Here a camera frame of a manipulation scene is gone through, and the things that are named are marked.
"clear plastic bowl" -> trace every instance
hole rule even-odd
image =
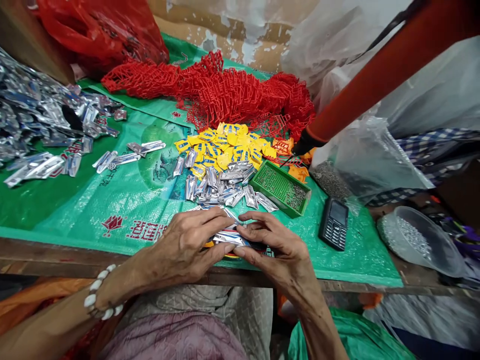
[[[430,259],[423,257],[407,240],[400,228],[399,218],[410,223],[431,247]],[[377,222],[378,232],[386,245],[406,262],[435,269],[452,278],[464,274],[465,262],[446,232],[421,212],[399,206]]]

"white bead bracelet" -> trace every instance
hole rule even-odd
[[[112,317],[112,315],[117,316],[120,314],[124,308],[124,305],[118,305],[115,308],[110,307],[106,311],[101,311],[95,307],[95,303],[97,302],[97,290],[100,288],[104,279],[117,267],[117,265],[112,264],[103,270],[101,273],[98,274],[96,280],[91,283],[90,291],[88,292],[88,296],[85,298],[83,302],[83,306],[88,310],[88,314],[96,319],[108,320]]]

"mobile phone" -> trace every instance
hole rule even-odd
[[[345,250],[349,208],[329,197],[325,202],[318,237],[337,251]]]

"plaid fabric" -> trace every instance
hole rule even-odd
[[[467,142],[480,140],[480,131],[465,128],[444,128],[426,132],[419,135],[397,139],[397,143],[410,158],[412,164],[425,164],[421,171],[435,186],[440,185],[444,179],[453,175],[462,168],[463,163],[446,166],[434,172],[429,172],[428,159],[437,150],[450,142]],[[424,189],[396,188],[379,193],[367,205],[381,207],[385,204],[394,204],[425,191]]]

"patterned fabric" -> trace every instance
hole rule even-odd
[[[270,359],[273,290],[258,287],[182,285],[138,298],[117,331],[152,314],[198,311],[222,321],[236,336],[250,360]]]
[[[242,345],[218,318],[201,312],[143,317],[120,331],[100,360],[246,360]]]
[[[434,165],[429,162],[430,158],[435,157],[435,153],[442,151],[445,146],[452,143],[471,142],[480,140],[480,131],[473,131],[464,128],[443,128],[435,131],[426,132],[419,135],[413,135],[396,142],[408,155],[413,165],[417,166],[435,186],[440,185],[446,178],[455,174],[464,164],[456,163],[447,165],[443,168],[437,168],[435,171],[429,171],[429,166]],[[367,205],[371,207],[381,207],[385,204],[394,204],[402,200],[425,191],[424,189],[414,188],[396,188],[379,193]]]

